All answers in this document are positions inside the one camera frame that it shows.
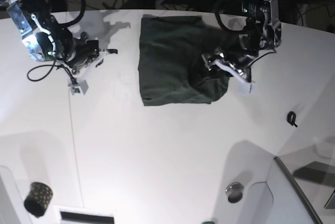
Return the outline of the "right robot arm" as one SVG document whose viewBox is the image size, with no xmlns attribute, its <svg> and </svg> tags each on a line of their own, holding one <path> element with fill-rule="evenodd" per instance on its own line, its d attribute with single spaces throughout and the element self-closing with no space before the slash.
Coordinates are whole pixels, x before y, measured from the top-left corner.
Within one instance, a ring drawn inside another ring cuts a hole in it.
<svg viewBox="0 0 335 224">
<path fill-rule="evenodd" d="M 84 16 L 86 0 L 81 1 L 79 15 L 70 22 L 59 23 L 52 15 L 50 0 L 1 0 L 6 11 L 21 35 L 29 56 L 50 69 L 64 69 L 71 85 L 78 85 L 82 68 L 89 69 L 103 63 L 107 54 L 116 54 L 116 49 L 101 49 L 98 40 L 89 40 L 86 32 L 79 38 L 73 36 L 69 27 L 78 24 Z"/>
</svg>

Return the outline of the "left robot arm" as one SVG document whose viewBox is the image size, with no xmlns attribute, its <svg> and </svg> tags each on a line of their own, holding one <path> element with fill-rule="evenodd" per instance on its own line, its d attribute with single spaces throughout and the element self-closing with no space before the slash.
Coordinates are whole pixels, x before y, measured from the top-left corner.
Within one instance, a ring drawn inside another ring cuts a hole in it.
<svg viewBox="0 0 335 224">
<path fill-rule="evenodd" d="M 245 17 L 243 29 L 232 30 L 222 22 L 220 13 L 226 10 Z M 276 53 L 282 41 L 278 0 L 217 0 L 214 14 L 220 28 L 238 37 L 239 44 L 203 54 L 205 67 L 209 71 L 221 69 L 241 84 L 251 86 L 251 68 L 261 59 L 259 52 Z"/>
</svg>

